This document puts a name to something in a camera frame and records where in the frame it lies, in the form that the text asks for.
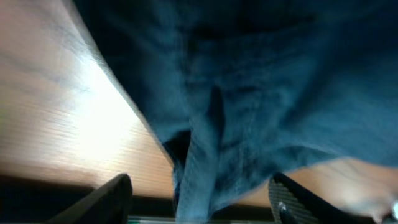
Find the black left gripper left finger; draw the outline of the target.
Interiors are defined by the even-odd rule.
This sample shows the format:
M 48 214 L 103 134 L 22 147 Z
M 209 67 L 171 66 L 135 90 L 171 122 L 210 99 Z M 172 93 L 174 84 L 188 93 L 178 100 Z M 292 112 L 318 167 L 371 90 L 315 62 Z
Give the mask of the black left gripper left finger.
M 119 174 L 46 224 L 127 224 L 131 198 L 131 179 Z

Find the dark blue denim shorts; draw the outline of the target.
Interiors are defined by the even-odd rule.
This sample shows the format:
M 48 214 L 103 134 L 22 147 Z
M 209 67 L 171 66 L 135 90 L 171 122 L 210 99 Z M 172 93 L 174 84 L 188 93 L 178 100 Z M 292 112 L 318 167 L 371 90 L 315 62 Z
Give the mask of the dark blue denim shorts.
M 75 3 L 202 221 L 272 174 L 397 165 L 397 0 Z

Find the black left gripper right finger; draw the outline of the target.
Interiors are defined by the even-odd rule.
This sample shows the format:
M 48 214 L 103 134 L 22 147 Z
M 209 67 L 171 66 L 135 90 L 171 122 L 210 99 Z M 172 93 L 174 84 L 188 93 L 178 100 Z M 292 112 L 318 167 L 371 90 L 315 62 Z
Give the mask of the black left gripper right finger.
M 350 215 L 282 173 L 268 185 L 271 210 L 276 224 L 367 224 L 371 217 Z

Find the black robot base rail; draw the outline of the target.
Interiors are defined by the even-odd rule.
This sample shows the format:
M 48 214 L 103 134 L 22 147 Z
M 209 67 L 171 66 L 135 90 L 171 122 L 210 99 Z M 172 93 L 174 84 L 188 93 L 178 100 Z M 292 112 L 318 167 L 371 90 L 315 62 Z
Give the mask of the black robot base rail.
M 92 186 L 1 176 L 1 221 L 42 222 L 94 191 Z M 171 199 L 133 196 L 129 212 L 141 217 L 174 217 Z M 270 208 L 233 205 L 217 211 L 215 220 L 273 221 Z

